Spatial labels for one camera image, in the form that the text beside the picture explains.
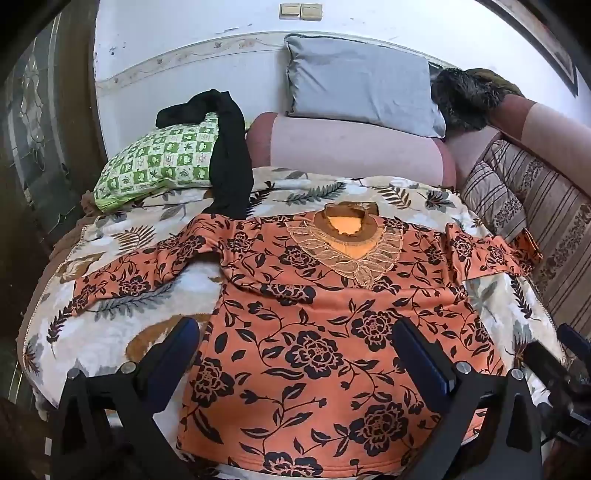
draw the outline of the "decorative wall border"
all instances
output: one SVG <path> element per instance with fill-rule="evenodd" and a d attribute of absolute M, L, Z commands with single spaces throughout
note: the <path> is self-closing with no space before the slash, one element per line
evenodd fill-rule
<path fill-rule="evenodd" d="M 212 40 L 206 40 L 188 45 L 186 47 L 177 48 L 176 50 L 170 50 L 149 60 L 143 61 L 142 63 L 134 65 L 133 67 L 118 73 L 110 79 L 96 82 L 96 94 L 98 97 L 102 97 L 135 82 L 139 82 L 144 78 L 173 69 L 175 67 L 179 67 L 181 65 L 187 65 L 195 61 L 207 60 L 227 55 L 236 55 L 239 53 L 282 50 L 285 48 L 285 36 L 292 33 L 307 36 L 328 35 L 331 37 L 344 38 L 347 40 L 363 41 L 373 45 L 382 45 L 385 47 L 396 48 L 397 50 L 421 55 L 428 61 L 439 64 L 443 67 L 453 67 L 453 65 L 448 62 L 426 55 L 422 52 L 413 50 L 411 48 L 406 48 L 395 43 L 376 40 L 374 38 L 321 31 L 259 32 L 214 38 Z"/>

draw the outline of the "black cloth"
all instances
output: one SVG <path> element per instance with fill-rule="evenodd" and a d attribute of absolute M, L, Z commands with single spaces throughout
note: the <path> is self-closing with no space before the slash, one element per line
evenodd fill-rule
<path fill-rule="evenodd" d="M 203 213 L 220 213 L 232 219 L 244 219 L 254 179 L 245 140 L 244 116 L 230 93 L 209 90 L 195 95 L 187 103 L 160 110 L 156 127 L 200 124 L 209 112 L 217 113 L 219 136 L 209 164 L 214 200 Z"/>
<path fill-rule="evenodd" d="M 482 130 L 505 94 L 495 82 L 460 69 L 442 70 L 431 84 L 431 97 L 448 131 Z"/>

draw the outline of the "orange fabric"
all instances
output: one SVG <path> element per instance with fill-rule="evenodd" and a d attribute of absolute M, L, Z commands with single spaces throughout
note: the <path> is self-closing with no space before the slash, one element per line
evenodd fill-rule
<path fill-rule="evenodd" d="M 216 251 L 225 280 L 184 392 L 180 447 L 279 475 L 396 471 L 439 417 L 400 364 L 392 324 L 408 317 L 452 361 L 503 374 L 462 281 L 524 272 L 500 237 L 476 239 L 455 224 L 439 233 L 372 216 L 382 240 L 347 268 L 392 267 L 370 279 L 371 289 L 360 288 L 350 270 L 343 270 L 349 278 L 324 264 L 334 250 L 306 236 L 315 215 L 246 221 L 199 215 L 177 235 L 77 280 L 60 314 L 154 290 L 198 253 Z M 481 423 L 475 417 L 466 436 Z"/>
<path fill-rule="evenodd" d="M 361 218 L 357 217 L 333 217 L 328 215 L 330 224 L 335 227 L 339 233 L 353 233 L 361 230 Z"/>
<path fill-rule="evenodd" d="M 353 235 L 361 229 L 361 219 L 356 217 L 327 217 L 330 224 L 335 227 L 339 233 L 348 233 Z M 381 237 L 381 231 L 376 231 L 376 234 L 365 242 L 359 244 L 351 244 L 339 240 L 326 238 L 326 241 L 331 247 L 336 248 L 339 252 L 345 255 L 359 259 L 366 255 L 372 248 L 375 248 Z"/>

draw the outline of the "lace trim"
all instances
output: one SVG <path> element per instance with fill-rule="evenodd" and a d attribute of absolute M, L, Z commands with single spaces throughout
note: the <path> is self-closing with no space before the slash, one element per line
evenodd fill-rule
<path fill-rule="evenodd" d="M 332 247 L 324 240 L 324 232 L 307 220 L 299 226 L 287 226 L 287 229 L 293 240 L 309 256 L 342 277 L 355 281 L 362 288 L 372 288 L 376 281 L 392 270 L 402 250 L 402 231 L 389 226 L 379 227 L 381 238 L 377 245 L 357 260 Z"/>

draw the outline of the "pink bolster pillow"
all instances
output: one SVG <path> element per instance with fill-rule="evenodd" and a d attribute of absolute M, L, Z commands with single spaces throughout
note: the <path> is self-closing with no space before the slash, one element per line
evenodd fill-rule
<path fill-rule="evenodd" d="M 591 196 L 591 128 L 517 95 L 491 112 L 491 123 Z"/>
<path fill-rule="evenodd" d="M 456 186 L 455 163 L 440 139 L 377 125 L 267 112 L 252 123 L 246 144 L 253 167 L 351 178 L 387 175 Z"/>

